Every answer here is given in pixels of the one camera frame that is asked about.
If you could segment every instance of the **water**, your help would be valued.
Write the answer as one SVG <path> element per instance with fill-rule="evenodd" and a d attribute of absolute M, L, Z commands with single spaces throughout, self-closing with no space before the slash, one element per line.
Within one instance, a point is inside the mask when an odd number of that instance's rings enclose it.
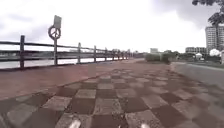
<path fill-rule="evenodd" d="M 104 58 L 97 58 L 96 61 L 104 61 Z M 81 63 L 93 62 L 93 58 L 81 59 Z M 76 64 L 77 59 L 59 59 L 58 64 Z M 49 66 L 54 65 L 54 60 L 33 60 L 25 61 L 25 67 L 34 67 L 34 66 Z M 9 69 L 9 68 L 19 68 L 19 61 L 13 62 L 0 62 L 0 69 Z"/>

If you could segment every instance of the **street sign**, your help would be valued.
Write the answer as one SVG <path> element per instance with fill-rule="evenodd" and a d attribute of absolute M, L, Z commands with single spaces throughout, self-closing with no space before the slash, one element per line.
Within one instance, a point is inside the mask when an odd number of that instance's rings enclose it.
<path fill-rule="evenodd" d="M 54 27 L 57 29 L 61 28 L 61 17 L 60 16 L 57 16 L 57 15 L 54 16 Z"/>
<path fill-rule="evenodd" d="M 61 37 L 61 29 L 53 25 L 48 29 L 48 35 L 52 40 L 57 40 Z"/>

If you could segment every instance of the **checkered pavement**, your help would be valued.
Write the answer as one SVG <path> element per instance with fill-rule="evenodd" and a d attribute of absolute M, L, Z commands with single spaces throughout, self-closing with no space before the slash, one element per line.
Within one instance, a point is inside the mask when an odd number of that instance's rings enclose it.
<path fill-rule="evenodd" d="M 224 91 L 170 71 L 114 70 L 0 101 L 0 127 L 224 128 Z"/>

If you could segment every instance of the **high-rise building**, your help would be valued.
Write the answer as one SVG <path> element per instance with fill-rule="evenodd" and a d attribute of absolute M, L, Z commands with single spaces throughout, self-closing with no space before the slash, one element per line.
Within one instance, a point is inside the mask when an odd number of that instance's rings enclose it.
<path fill-rule="evenodd" d="M 216 27 L 209 26 L 205 28 L 206 32 L 206 47 L 207 53 L 212 49 L 223 50 L 224 49 L 224 26 L 218 27 L 218 40 L 217 44 L 217 35 L 216 35 Z"/>
<path fill-rule="evenodd" d="M 157 53 L 159 53 L 159 50 L 158 50 L 158 48 L 150 48 L 150 53 L 157 54 Z"/>
<path fill-rule="evenodd" d="M 197 54 L 197 53 L 206 54 L 206 48 L 205 47 L 187 47 L 185 49 L 185 52 L 193 53 L 193 54 Z"/>

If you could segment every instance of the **grass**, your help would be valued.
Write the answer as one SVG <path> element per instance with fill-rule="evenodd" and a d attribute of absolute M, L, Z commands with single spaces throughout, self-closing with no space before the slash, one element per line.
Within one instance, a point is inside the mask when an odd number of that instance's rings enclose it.
<path fill-rule="evenodd" d="M 207 67 L 214 67 L 214 68 L 221 68 L 224 69 L 224 65 L 218 63 L 198 63 L 198 62 L 188 62 L 189 64 L 195 64 L 200 66 L 207 66 Z"/>

